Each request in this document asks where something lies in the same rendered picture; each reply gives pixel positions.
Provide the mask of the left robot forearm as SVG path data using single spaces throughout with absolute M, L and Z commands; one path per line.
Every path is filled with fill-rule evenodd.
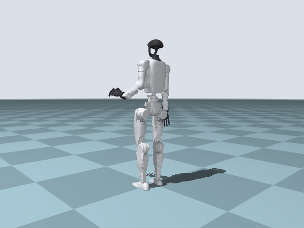
M 140 86 L 140 82 L 137 81 L 129 91 L 127 91 L 126 93 L 123 93 L 123 97 L 127 99 L 131 98 L 134 94 L 137 94 L 138 93 L 138 88 Z

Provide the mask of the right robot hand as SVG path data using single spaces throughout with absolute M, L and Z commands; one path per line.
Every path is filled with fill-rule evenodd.
M 163 109 L 163 106 L 162 106 L 162 109 Z M 169 108 L 168 108 L 169 109 Z M 168 112 L 168 111 L 167 111 Z M 167 117 L 164 119 L 164 127 L 165 127 L 165 120 L 166 120 L 166 126 L 167 126 L 167 121 L 168 121 L 168 124 L 170 125 L 170 122 L 169 122 L 169 115 L 167 114 Z M 163 120 L 162 120 L 163 121 Z

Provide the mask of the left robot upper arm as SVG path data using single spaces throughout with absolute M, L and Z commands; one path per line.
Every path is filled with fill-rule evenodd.
M 149 60 L 142 60 L 138 62 L 138 81 L 140 82 L 139 90 L 144 89 L 144 82 L 146 77 L 146 69 L 149 67 Z

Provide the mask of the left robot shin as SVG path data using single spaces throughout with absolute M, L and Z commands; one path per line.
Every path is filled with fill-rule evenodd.
M 137 166 L 139 168 L 140 183 L 146 182 L 146 170 L 148 167 L 149 155 L 144 154 L 144 146 L 139 144 L 136 150 Z

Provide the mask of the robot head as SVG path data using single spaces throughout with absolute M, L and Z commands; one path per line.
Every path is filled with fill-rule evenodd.
M 149 51 L 150 57 L 152 57 L 155 60 L 161 61 L 159 58 L 159 55 L 157 55 L 156 53 L 157 53 L 158 49 L 163 47 L 163 43 L 158 39 L 154 39 L 154 40 L 150 41 L 147 45 L 148 45 L 148 51 Z M 155 49 L 154 54 L 151 54 L 151 48 Z

